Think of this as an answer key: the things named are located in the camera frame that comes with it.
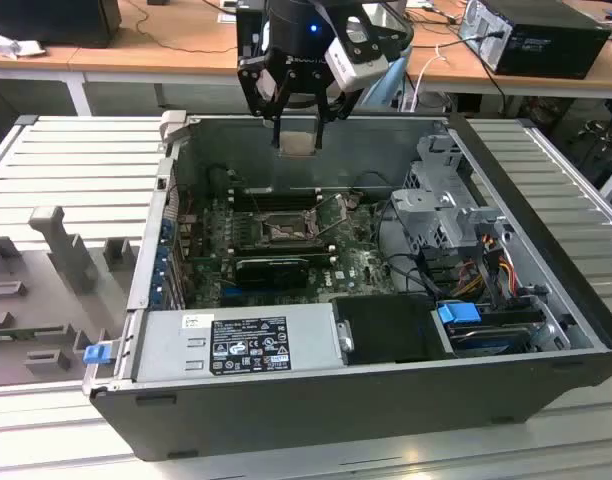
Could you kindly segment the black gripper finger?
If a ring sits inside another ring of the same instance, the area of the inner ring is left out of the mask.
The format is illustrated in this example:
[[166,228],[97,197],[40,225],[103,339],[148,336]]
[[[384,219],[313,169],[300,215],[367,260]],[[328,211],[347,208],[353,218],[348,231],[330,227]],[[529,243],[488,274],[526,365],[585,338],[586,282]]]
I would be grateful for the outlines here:
[[284,55],[242,58],[237,76],[250,113],[272,122],[271,145],[278,148],[281,117],[289,100],[289,67]]
[[315,95],[317,105],[315,148],[317,150],[322,148],[326,124],[334,122],[337,119],[346,119],[354,109],[360,97],[360,90],[350,93],[341,92],[332,103],[329,103],[326,91],[318,92]]

